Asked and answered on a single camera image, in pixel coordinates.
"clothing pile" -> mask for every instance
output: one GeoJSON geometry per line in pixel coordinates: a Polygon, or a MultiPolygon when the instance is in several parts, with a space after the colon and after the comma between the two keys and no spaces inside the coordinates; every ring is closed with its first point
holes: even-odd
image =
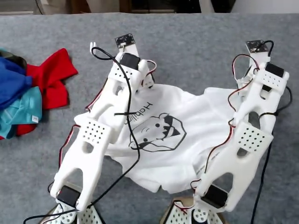
{"type": "Polygon", "coordinates": [[[66,49],[40,66],[0,49],[0,140],[33,131],[43,110],[68,105],[61,80],[77,73],[66,49]]]}

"garment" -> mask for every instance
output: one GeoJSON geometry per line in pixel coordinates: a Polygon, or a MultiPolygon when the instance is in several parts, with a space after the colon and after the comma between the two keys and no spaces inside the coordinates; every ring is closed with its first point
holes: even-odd
{"type": "Polygon", "coordinates": [[[4,49],[0,48],[0,57],[3,57],[17,65],[19,65],[21,68],[26,70],[27,67],[27,62],[24,58],[20,57],[20,56],[16,56],[4,49]]]}
{"type": "Polygon", "coordinates": [[[32,77],[26,77],[24,69],[0,57],[0,110],[9,107],[31,86],[32,77]]]}
{"type": "MultiPolygon", "coordinates": [[[[169,193],[189,189],[209,150],[228,136],[228,121],[234,113],[227,102],[231,92],[219,89],[217,93],[194,96],[162,84],[140,90],[131,106],[131,111],[137,113],[129,119],[141,157],[127,177],[152,192],[160,186],[169,193]]],[[[114,112],[108,109],[99,122],[107,124],[114,112]]],[[[106,155],[119,162],[123,172],[136,161],[136,145],[127,125],[117,142],[109,145],[106,155]]]]}
{"type": "Polygon", "coordinates": [[[34,124],[42,118],[42,96],[38,87],[29,89],[20,99],[0,111],[0,136],[10,139],[17,124],[34,124]]]}
{"type": "MultiPolygon", "coordinates": [[[[42,93],[43,109],[68,105],[68,92],[61,80],[78,72],[72,65],[66,49],[58,50],[40,66],[28,64],[26,73],[28,77],[33,78],[33,86],[38,86],[42,93]]],[[[18,125],[16,136],[27,134],[35,127],[36,124],[18,125]]]]}

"wooden base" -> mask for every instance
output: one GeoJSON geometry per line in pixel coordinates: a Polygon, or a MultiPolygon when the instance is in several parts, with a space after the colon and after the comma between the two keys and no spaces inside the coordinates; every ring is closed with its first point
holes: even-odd
{"type": "MultiPolygon", "coordinates": [[[[193,198],[192,197],[176,197],[173,199],[173,201],[181,201],[183,203],[183,205],[185,207],[189,207],[189,206],[192,206],[193,205],[193,198]]],[[[163,224],[164,221],[165,221],[165,218],[167,217],[167,214],[171,208],[171,205],[168,207],[167,211],[164,213],[164,215],[162,216],[162,219],[160,220],[160,223],[159,224],[163,224]]],[[[224,224],[229,224],[223,217],[223,215],[221,213],[218,213],[217,214],[219,216],[219,218],[221,219],[222,223],[224,224]]]]}

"wire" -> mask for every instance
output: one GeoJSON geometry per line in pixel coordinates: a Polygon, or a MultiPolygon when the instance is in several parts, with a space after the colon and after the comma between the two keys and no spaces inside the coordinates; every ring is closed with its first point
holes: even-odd
{"type": "Polygon", "coordinates": [[[47,187],[48,193],[50,193],[50,186],[51,186],[53,183],[54,183],[54,181],[52,181],[52,182],[48,185],[48,187],[47,187]]]}
{"type": "Polygon", "coordinates": [[[251,58],[251,59],[253,60],[253,62],[256,64],[256,68],[259,70],[258,63],[257,63],[257,61],[256,61],[252,56],[250,56],[250,55],[246,55],[246,54],[239,54],[239,55],[237,55],[237,56],[233,59],[233,62],[232,62],[232,72],[233,72],[234,79],[235,79],[235,81],[236,81],[237,83],[238,83],[238,80],[237,80],[237,78],[236,78],[236,76],[235,76],[235,62],[236,62],[237,58],[239,58],[239,57],[241,57],[241,56],[245,56],[245,57],[249,57],[249,58],[251,58]]]}
{"type": "Polygon", "coordinates": [[[72,135],[73,135],[73,133],[74,133],[74,129],[75,129],[75,127],[79,127],[79,128],[80,128],[81,126],[80,126],[80,125],[73,125],[73,126],[71,127],[71,131],[70,131],[70,133],[69,133],[69,136],[67,136],[67,138],[66,138],[64,144],[63,144],[63,145],[61,146],[61,148],[59,149],[58,169],[60,168],[61,163],[62,163],[63,149],[64,149],[64,147],[66,147],[67,144],[70,142],[71,137],[72,137],[72,135]]]}
{"type": "Polygon", "coordinates": [[[95,56],[97,59],[100,59],[102,60],[103,58],[101,57],[98,57],[95,53],[94,53],[94,50],[99,50],[101,51],[102,53],[104,53],[105,55],[107,55],[109,58],[104,58],[105,61],[107,60],[113,60],[117,66],[120,68],[120,70],[122,71],[125,79],[126,79],[126,82],[127,82],[127,85],[128,85],[128,91],[129,91],[129,99],[128,99],[128,107],[127,107],[127,123],[128,123],[128,128],[129,128],[129,131],[132,135],[132,138],[134,140],[134,143],[136,145],[136,148],[137,148],[137,153],[138,153],[138,156],[137,156],[137,159],[136,161],[133,163],[133,165],[126,171],[124,172],[119,178],[117,178],[111,185],[109,188],[107,188],[97,199],[95,199],[93,202],[91,202],[90,205],[88,205],[87,207],[88,208],[91,208],[94,204],[96,204],[101,198],[103,198],[140,160],[140,148],[139,148],[139,145],[138,145],[138,142],[134,136],[134,133],[133,133],[133,130],[132,130],[132,127],[131,127],[131,123],[130,123],[130,119],[129,119],[129,116],[128,114],[130,113],[130,107],[131,107],[131,99],[132,99],[132,90],[131,90],[131,85],[130,85],[130,82],[129,82],[129,79],[125,73],[125,71],[123,70],[122,66],[120,65],[120,63],[115,59],[115,57],[113,57],[111,54],[109,54],[108,52],[106,52],[105,50],[103,50],[102,48],[99,48],[99,47],[93,47],[92,48],[92,55],[95,56]]]}
{"type": "Polygon", "coordinates": [[[207,157],[207,159],[206,159],[206,167],[205,167],[205,172],[204,172],[204,174],[206,173],[207,165],[208,165],[208,163],[209,163],[209,159],[210,159],[210,157],[211,157],[213,151],[214,151],[215,149],[219,148],[220,146],[225,145],[225,144],[230,140],[230,138],[232,137],[232,134],[233,134],[233,127],[232,127],[231,125],[229,125],[229,134],[228,134],[228,137],[225,139],[224,142],[222,142],[221,144],[215,146],[215,147],[212,148],[212,150],[210,151],[210,153],[209,153],[209,155],[208,155],[208,157],[207,157]]]}
{"type": "MultiPolygon", "coordinates": [[[[262,113],[260,116],[259,116],[259,119],[263,116],[263,115],[274,115],[274,116],[278,116],[280,112],[282,112],[284,109],[288,108],[292,102],[293,102],[293,94],[292,94],[292,91],[291,89],[286,86],[286,89],[289,91],[289,94],[290,94],[290,101],[280,107],[279,109],[276,110],[276,112],[274,113],[270,113],[270,112],[267,112],[267,113],[262,113]]],[[[255,201],[255,204],[254,204],[254,207],[253,207],[253,210],[252,210],[252,215],[251,215],[251,222],[250,224],[254,224],[254,219],[255,219],[255,216],[256,216],[256,209],[257,209],[257,204],[258,204],[258,201],[259,201],[259,198],[260,198],[260,195],[261,195],[261,192],[262,192],[262,188],[263,188],[263,181],[264,181],[264,176],[265,176],[265,171],[266,171],[266,168],[267,168],[267,164],[268,164],[268,161],[269,161],[269,157],[270,157],[270,152],[271,152],[271,148],[272,148],[272,142],[271,144],[269,145],[268,147],[268,152],[267,152],[267,156],[266,156],[266,160],[265,160],[265,163],[264,163],[264,166],[263,166],[263,171],[262,171],[262,175],[261,175],[261,183],[260,183],[260,187],[258,189],[258,192],[257,192],[257,196],[256,196],[256,201],[255,201]]]]}
{"type": "Polygon", "coordinates": [[[37,0],[35,0],[35,1],[36,1],[36,6],[37,6],[37,8],[38,8],[38,11],[40,12],[41,15],[43,15],[43,13],[42,13],[42,11],[41,11],[41,8],[40,8],[39,5],[38,5],[37,0]]]}
{"type": "Polygon", "coordinates": [[[260,43],[260,44],[257,46],[255,52],[257,52],[257,50],[259,50],[259,49],[260,49],[264,44],[266,44],[266,43],[271,43],[271,48],[270,48],[270,50],[269,50],[269,52],[268,52],[268,57],[270,57],[270,56],[271,56],[271,53],[272,53],[272,50],[273,50],[273,48],[274,48],[274,41],[272,41],[272,40],[267,40],[267,41],[264,41],[264,42],[260,43]]]}
{"type": "Polygon", "coordinates": [[[155,82],[155,79],[154,79],[154,76],[153,76],[153,72],[155,72],[156,69],[157,69],[157,63],[154,62],[154,61],[152,61],[152,60],[146,60],[146,61],[152,63],[152,64],[155,66],[153,69],[151,69],[151,70],[146,74],[146,76],[148,76],[149,74],[151,74],[151,77],[152,77],[153,81],[155,82]]]}
{"type": "Polygon", "coordinates": [[[286,105],[284,105],[284,106],[278,108],[275,112],[265,112],[265,113],[262,113],[262,114],[258,117],[258,119],[260,119],[260,118],[261,118],[262,116],[264,116],[264,115],[274,115],[274,116],[278,116],[280,112],[282,112],[284,109],[288,108],[288,107],[292,104],[292,102],[293,102],[293,94],[292,94],[292,91],[291,91],[291,89],[290,89],[288,86],[286,86],[286,89],[289,91],[290,101],[289,101],[286,105]]]}
{"type": "Polygon", "coordinates": [[[256,202],[254,203],[254,207],[253,207],[253,210],[252,210],[252,216],[251,216],[250,224],[254,224],[254,218],[256,216],[257,204],[258,204],[258,201],[259,201],[260,196],[261,196],[261,192],[262,192],[262,188],[263,188],[263,180],[264,180],[266,168],[267,168],[267,165],[268,165],[268,161],[269,161],[269,158],[270,158],[271,148],[272,148],[272,142],[270,143],[270,145],[268,147],[266,160],[265,160],[265,163],[263,165],[263,171],[262,171],[262,175],[261,175],[261,183],[260,183],[260,187],[258,189],[258,193],[257,193],[257,196],[256,196],[256,202]]]}
{"type": "Polygon", "coordinates": [[[96,97],[93,99],[93,101],[92,101],[89,105],[87,105],[87,106],[85,107],[85,109],[88,110],[89,112],[90,112],[90,108],[94,105],[95,101],[97,101],[97,100],[100,98],[100,95],[101,95],[101,93],[102,93],[102,91],[103,91],[103,89],[104,89],[104,87],[105,87],[105,85],[106,85],[107,80],[108,80],[108,79],[106,78],[106,81],[104,82],[103,87],[102,87],[101,90],[98,92],[98,94],[97,94],[96,97]]]}
{"type": "Polygon", "coordinates": [[[26,218],[23,221],[23,224],[26,224],[26,222],[29,221],[29,220],[31,220],[31,219],[60,216],[60,215],[64,215],[64,214],[67,214],[67,213],[74,212],[74,211],[78,211],[78,210],[77,209],[72,209],[72,210],[69,210],[69,211],[63,211],[63,212],[56,213],[56,214],[46,214],[46,215],[31,216],[31,217],[26,218]]]}
{"type": "MultiPolygon", "coordinates": [[[[59,203],[59,205],[60,205],[60,207],[61,207],[61,209],[62,209],[62,212],[64,212],[64,209],[63,209],[61,203],[59,203]]],[[[46,223],[48,223],[48,222],[54,221],[54,220],[58,219],[60,216],[61,216],[61,215],[57,216],[56,218],[46,220],[46,221],[42,222],[41,224],[46,224],[46,223]]]]}
{"type": "Polygon", "coordinates": [[[242,88],[240,88],[240,89],[236,89],[235,91],[233,91],[229,96],[228,96],[228,104],[230,105],[230,107],[236,112],[237,110],[234,108],[234,106],[230,103],[230,98],[231,98],[231,96],[232,95],[234,95],[236,92],[239,92],[239,91],[241,91],[241,90],[243,90],[243,89],[245,89],[247,86],[249,86],[249,84],[251,83],[251,81],[252,81],[252,79],[246,84],[246,85],[244,85],[242,88]]]}

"gray fabric surface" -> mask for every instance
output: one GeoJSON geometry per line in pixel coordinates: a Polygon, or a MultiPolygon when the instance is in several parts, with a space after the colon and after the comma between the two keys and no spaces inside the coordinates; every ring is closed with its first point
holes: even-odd
{"type": "MultiPolygon", "coordinates": [[[[36,65],[56,50],[66,48],[79,71],[66,81],[70,106],[45,113],[34,132],[0,141],[0,223],[20,224],[24,218],[47,213],[55,205],[46,188],[57,171],[58,150],[74,116],[84,111],[111,68],[110,62],[98,61],[90,55],[89,43],[96,41],[116,54],[114,38],[129,32],[135,36],[141,57],[157,62],[157,83],[176,85],[193,94],[201,94],[210,86],[235,87],[231,62],[235,55],[247,53],[245,41],[275,42],[272,62],[290,72],[288,85],[293,90],[294,103],[276,122],[256,223],[298,223],[298,23],[297,14],[0,17],[0,47],[36,65]]],[[[239,76],[244,74],[246,65],[245,59],[238,62],[239,76]]],[[[288,101],[287,97],[283,96],[281,104],[288,101]]],[[[236,209],[225,213],[231,224],[250,222],[261,168],[236,209]]],[[[120,165],[106,158],[94,195],[103,192],[120,174],[120,165]]],[[[96,207],[108,224],[154,224],[178,195],[181,194],[169,195],[162,190],[151,193],[124,178],[96,207]]]]}

